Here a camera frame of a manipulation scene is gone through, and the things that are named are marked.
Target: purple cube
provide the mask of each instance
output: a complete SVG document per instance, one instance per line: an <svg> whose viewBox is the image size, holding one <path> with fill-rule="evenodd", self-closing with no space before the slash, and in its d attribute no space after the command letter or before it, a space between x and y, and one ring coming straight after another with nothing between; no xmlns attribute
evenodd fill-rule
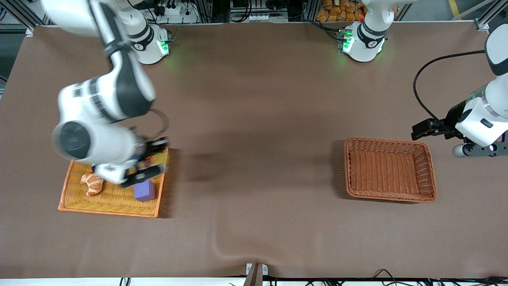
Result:
<svg viewBox="0 0 508 286"><path fill-rule="evenodd" d="M155 184L150 180L134 185L134 198L140 202L155 199Z"/></svg>

